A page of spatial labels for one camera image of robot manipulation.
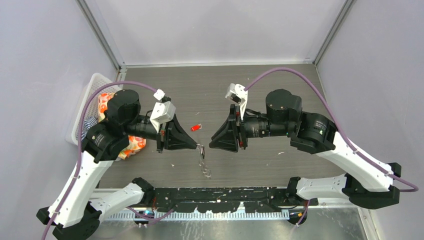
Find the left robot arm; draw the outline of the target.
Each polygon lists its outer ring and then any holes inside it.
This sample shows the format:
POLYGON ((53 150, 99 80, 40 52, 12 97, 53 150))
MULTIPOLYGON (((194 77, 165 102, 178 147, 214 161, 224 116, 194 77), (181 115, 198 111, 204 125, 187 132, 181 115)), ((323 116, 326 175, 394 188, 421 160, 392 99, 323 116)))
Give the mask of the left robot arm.
POLYGON ((44 225, 54 226, 58 240, 86 240, 109 216, 139 204, 148 207, 155 197, 154 187, 137 177, 126 187, 91 200, 102 176, 130 137, 154 140, 157 151, 196 149, 197 143, 180 126, 175 106, 168 97, 157 102, 149 116, 140 115, 139 94, 120 90, 107 102, 105 119, 91 127, 79 145, 79 161, 56 201, 38 210, 44 225))

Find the silver perforated keyring plate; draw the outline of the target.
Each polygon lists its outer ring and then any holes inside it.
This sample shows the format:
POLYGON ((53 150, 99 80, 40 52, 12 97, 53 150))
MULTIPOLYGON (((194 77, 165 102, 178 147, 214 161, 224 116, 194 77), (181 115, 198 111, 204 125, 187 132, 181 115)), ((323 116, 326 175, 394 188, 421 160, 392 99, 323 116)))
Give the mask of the silver perforated keyring plate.
POLYGON ((196 149, 199 151, 198 165, 200 170, 205 178, 210 179, 212 177, 212 172, 205 162, 205 146, 202 144, 197 144, 196 149))

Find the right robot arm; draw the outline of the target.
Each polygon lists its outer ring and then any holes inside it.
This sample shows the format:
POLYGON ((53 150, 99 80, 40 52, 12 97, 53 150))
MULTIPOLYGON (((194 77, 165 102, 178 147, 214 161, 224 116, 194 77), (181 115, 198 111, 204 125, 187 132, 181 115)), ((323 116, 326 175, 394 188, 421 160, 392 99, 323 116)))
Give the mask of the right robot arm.
POLYGON ((224 124, 211 137, 209 147, 236 153, 252 138, 286 136, 297 150, 329 160, 344 173, 309 179, 291 177, 285 198, 291 205, 315 198, 346 199, 365 209, 381 209, 400 201, 400 190, 393 185, 402 168, 352 150, 335 123, 319 113, 302 110, 302 99, 285 89, 276 89, 265 98, 266 113, 245 108, 234 92, 224 124))

